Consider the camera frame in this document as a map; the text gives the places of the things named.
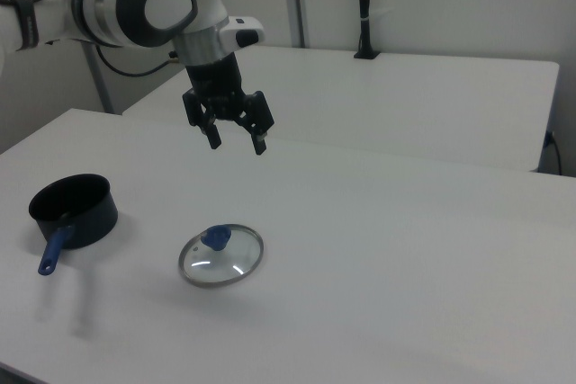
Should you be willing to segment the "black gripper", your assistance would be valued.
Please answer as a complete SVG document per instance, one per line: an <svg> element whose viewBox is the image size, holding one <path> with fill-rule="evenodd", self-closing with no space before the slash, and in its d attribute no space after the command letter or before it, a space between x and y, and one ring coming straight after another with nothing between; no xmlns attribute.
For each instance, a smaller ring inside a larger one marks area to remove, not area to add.
<svg viewBox="0 0 576 384"><path fill-rule="evenodd" d="M183 94L186 116L189 124L206 136L211 149L221 145L216 119L235 121L249 133L255 153L261 156L266 151L267 132L275 121L262 92L243 92L236 55L185 70L192 85Z"/></svg>

